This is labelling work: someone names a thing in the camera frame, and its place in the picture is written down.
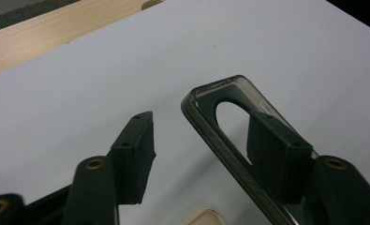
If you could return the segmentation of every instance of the light wood surface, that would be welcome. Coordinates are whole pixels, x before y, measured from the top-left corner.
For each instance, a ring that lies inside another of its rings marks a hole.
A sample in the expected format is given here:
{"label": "light wood surface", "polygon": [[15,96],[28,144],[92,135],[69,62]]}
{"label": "light wood surface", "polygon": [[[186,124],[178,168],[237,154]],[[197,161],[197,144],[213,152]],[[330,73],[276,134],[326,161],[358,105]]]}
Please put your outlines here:
{"label": "light wood surface", "polygon": [[0,71],[141,11],[146,0],[81,0],[0,30]]}

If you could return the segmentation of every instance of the beige object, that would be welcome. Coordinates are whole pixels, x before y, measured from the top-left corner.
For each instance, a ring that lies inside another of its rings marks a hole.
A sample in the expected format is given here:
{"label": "beige object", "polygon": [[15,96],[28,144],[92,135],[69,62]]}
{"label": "beige object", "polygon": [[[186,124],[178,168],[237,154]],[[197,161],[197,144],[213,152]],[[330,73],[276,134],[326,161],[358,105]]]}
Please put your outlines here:
{"label": "beige object", "polygon": [[213,209],[204,209],[182,225],[227,225],[225,219]]}
{"label": "beige object", "polygon": [[141,11],[147,0],[81,0],[0,30],[0,72]]}

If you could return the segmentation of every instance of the white tabletop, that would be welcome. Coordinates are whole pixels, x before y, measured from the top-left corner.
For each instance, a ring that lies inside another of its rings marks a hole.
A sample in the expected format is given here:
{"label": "white tabletop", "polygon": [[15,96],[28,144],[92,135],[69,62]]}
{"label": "white tabletop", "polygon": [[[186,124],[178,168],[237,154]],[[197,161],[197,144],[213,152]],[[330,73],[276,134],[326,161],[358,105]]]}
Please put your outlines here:
{"label": "white tabletop", "polygon": [[[205,207],[268,224],[180,108],[192,88],[236,74],[370,182],[369,27],[325,1],[170,0],[0,73],[0,194],[30,203],[69,184],[132,115],[153,111],[157,157],[122,224],[179,224]],[[218,116],[244,147],[244,113]]]}

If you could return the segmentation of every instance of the table surface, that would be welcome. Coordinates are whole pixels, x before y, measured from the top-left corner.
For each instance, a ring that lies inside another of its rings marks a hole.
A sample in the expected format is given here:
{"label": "table surface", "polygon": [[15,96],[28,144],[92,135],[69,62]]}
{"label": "table surface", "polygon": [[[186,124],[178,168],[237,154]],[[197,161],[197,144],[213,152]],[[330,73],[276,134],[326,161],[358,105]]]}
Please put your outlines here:
{"label": "table surface", "polygon": [[[181,112],[192,88],[236,74],[370,182],[369,27],[325,1],[170,0],[0,72],[0,194],[30,203],[69,184],[132,115],[153,111],[157,157],[122,224],[180,224],[206,207],[269,224]],[[217,112],[244,151],[245,113]]]}

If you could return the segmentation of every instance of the oval hole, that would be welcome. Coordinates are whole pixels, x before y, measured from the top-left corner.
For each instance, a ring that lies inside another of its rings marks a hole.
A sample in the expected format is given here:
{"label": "oval hole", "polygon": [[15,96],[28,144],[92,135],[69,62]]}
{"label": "oval hole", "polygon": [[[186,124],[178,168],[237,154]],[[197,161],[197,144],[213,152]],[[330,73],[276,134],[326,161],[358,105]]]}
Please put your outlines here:
{"label": "oval hole", "polygon": [[246,156],[249,114],[233,103],[222,102],[216,108],[216,120],[226,136],[249,161]]}

